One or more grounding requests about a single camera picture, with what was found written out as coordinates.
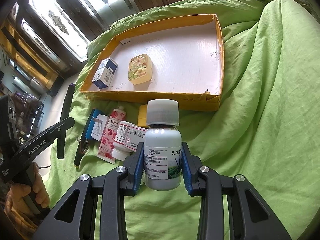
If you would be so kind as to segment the plaid yellow sleeve forearm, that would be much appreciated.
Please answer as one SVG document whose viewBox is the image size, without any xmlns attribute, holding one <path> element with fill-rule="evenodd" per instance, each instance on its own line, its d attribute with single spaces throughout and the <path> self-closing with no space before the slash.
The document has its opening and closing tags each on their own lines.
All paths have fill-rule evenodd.
<svg viewBox="0 0 320 240">
<path fill-rule="evenodd" d="M 6 202 L 4 212 L 20 236 L 23 239 L 31 239 L 39 226 L 37 223 L 35 223 L 36 220 L 24 215 L 23 213 L 20 213 L 20 211 L 15 210 L 12 205 L 12 201 Z"/>
</svg>

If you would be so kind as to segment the person's left hand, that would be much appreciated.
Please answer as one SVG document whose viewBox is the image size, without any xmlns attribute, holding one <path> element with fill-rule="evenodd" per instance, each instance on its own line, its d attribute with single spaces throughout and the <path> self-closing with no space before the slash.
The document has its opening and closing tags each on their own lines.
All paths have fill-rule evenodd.
<svg viewBox="0 0 320 240">
<path fill-rule="evenodd" d="M 39 173 L 39 166 L 36 163 L 33 163 L 35 181 L 33 186 L 30 187 L 24 184 L 13 184 L 10 187 L 10 190 L 7 194 L 7 201 L 12 201 L 12 205 L 15 210 L 20 211 L 24 215 L 34 218 L 35 223 L 39 224 L 42 220 L 38 219 L 31 209 L 28 207 L 23 197 L 27 196 L 32 191 L 36 193 L 36 202 L 41 205 L 42 208 L 47 208 L 50 203 L 49 194 L 45 188 L 42 177 Z"/>
</svg>

